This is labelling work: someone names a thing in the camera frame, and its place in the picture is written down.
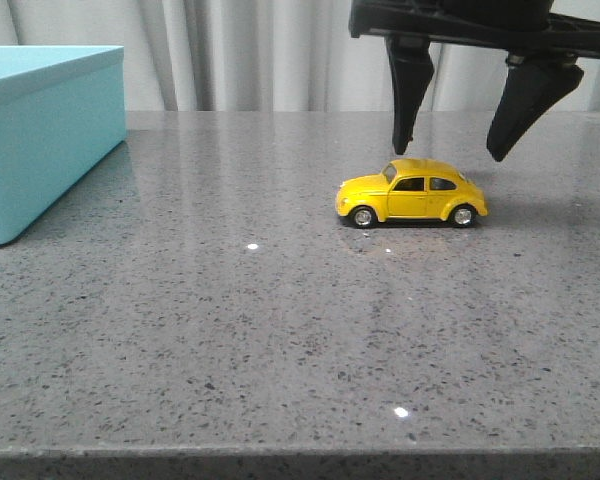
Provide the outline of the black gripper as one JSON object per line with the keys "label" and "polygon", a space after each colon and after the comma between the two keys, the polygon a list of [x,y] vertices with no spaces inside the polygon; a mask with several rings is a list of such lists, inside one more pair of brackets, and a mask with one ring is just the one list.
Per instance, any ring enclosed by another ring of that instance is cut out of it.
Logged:
{"label": "black gripper", "polygon": [[577,57],[600,60],[600,22],[551,8],[550,1],[354,1],[352,37],[390,36],[395,153],[404,154],[412,140],[434,73],[431,40],[512,52],[486,141],[494,160],[502,161],[536,120],[579,86],[584,72]]}

